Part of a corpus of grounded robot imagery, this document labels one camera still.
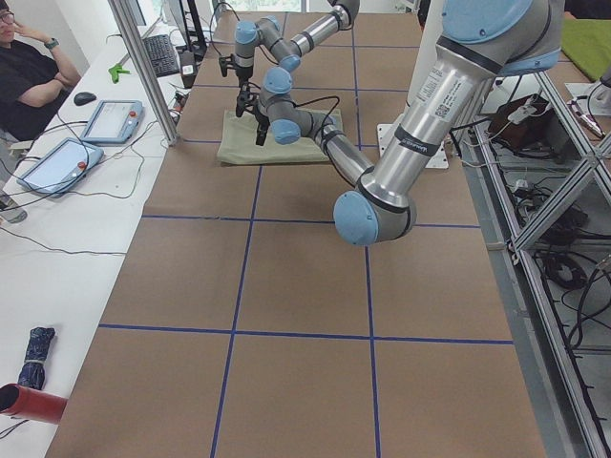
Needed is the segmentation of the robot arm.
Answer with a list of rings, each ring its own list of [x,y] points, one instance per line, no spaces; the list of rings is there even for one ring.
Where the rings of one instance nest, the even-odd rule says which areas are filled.
[[[370,161],[330,115],[299,109],[292,75],[303,56],[338,31],[350,29],[360,5],[335,1],[330,11],[292,38],[276,21],[241,21],[235,50],[221,60],[234,71],[240,93],[236,111],[251,111],[259,127],[282,145],[313,140],[350,185],[333,219],[348,243],[369,246],[405,236],[416,219],[409,192],[483,82],[498,76],[538,73],[558,61],[564,5],[560,1],[447,1],[436,59],[377,162]]]
[[[295,71],[302,58],[338,31],[348,31],[355,23],[360,9],[359,0],[328,1],[331,10],[303,31],[288,39],[281,33],[274,16],[256,22],[240,20],[234,32],[234,52],[220,56],[221,75],[233,70],[239,82],[253,76],[255,50],[264,47],[275,58],[277,65],[289,73]]]

